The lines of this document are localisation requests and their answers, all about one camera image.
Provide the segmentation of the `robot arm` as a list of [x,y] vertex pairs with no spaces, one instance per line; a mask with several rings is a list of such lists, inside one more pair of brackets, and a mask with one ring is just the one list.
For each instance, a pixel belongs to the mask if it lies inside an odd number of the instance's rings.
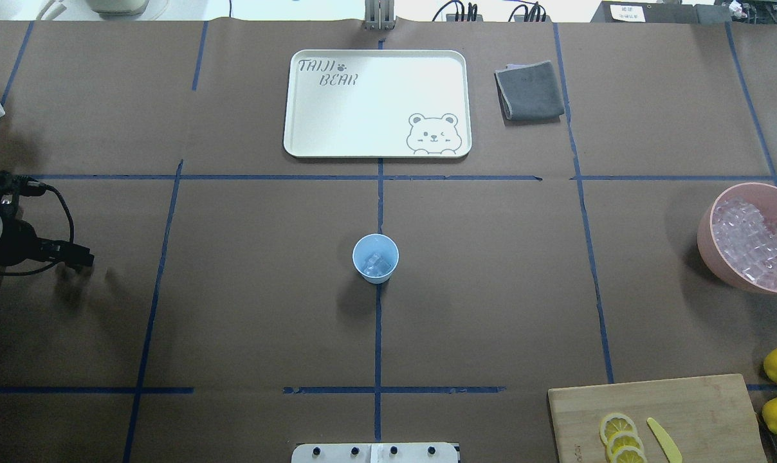
[[18,266],[27,260],[89,268],[95,256],[85,246],[41,238],[30,223],[0,214],[0,266]]

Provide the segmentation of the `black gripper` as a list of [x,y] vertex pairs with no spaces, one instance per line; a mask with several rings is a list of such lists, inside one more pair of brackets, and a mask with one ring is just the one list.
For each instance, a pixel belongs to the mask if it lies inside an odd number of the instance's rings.
[[39,239],[35,228],[20,219],[0,219],[0,266],[17,266],[26,260],[90,268],[95,256],[71,241]]

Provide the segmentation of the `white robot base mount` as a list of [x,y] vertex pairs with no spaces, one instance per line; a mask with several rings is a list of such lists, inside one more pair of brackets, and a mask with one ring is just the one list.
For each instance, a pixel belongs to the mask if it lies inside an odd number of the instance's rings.
[[291,462],[460,462],[449,442],[308,443],[292,451]]

